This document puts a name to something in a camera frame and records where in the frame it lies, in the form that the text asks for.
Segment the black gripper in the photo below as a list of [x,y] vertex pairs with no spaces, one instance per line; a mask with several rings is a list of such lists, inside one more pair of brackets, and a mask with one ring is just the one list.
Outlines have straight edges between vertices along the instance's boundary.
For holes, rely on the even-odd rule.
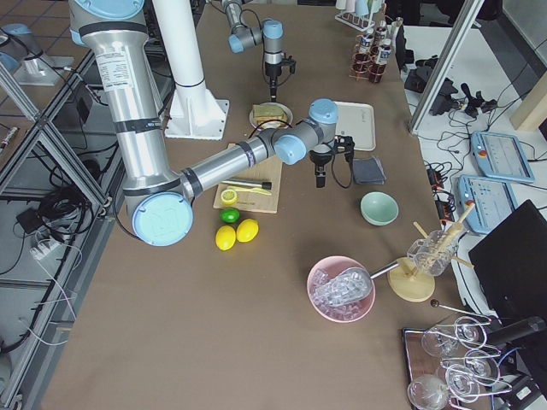
[[325,165],[334,159],[335,155],[343,154],[345,160],[352,165],[355,143],[350,136],[335,136],[328,143],[321,143],[309,152],[309,159],[315,164],[315,184],[317,188],[326,185]]
[[282,74],[282,69],[284,67],[289,68],[289,75],[284,81],[282,81],[282,84],[284,84],[296,72],[296,61],[292,58],[292,56],[283,54],[281,57],[275,58],[275,62],[264,63],[264,73],[266,75],[266,81],[269,84],[270,101],[272,103],[277,102],[277,84],[279,83],[278,77]]

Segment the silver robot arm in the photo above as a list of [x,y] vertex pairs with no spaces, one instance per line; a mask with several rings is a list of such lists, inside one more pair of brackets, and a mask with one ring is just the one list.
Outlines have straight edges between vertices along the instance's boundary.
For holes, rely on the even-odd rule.
[[187,1],[153,4],[175,82],[170,121],[144,53],[148,30],[140,1],[72,1],[74,42],[96,58],[126,169],[123,191],[135,235],[153,246],[180,241],[191,229],[191,200],[270,156],[291,165],[334,139],[338,106],[314,101],[309,114],[288,129],[267,129],[180,172],[171,169],[164,137],[219,139],[228,103],[207,89]]
[[264,79],[268,84],[270,101],[277,101],[279,77],[283,68],[289,68],[289,75],[296,72],[296,61],[285,53],[283,46],[284,27],[281,21],[274,19],[258,20],[257,26],[249,26],[244,21],[242,1],[221,1],[221,7],[227,17],[231,35],[228,43],[233,53],[242,53],[252,47],[262,45]]

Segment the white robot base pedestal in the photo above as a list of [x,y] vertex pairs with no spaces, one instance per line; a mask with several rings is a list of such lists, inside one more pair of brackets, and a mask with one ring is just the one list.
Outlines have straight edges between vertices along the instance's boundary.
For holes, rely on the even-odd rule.
[[222,139],[229,102],[206,86],[190,3],[156,0],[153,7],[175,83],[166,136]]

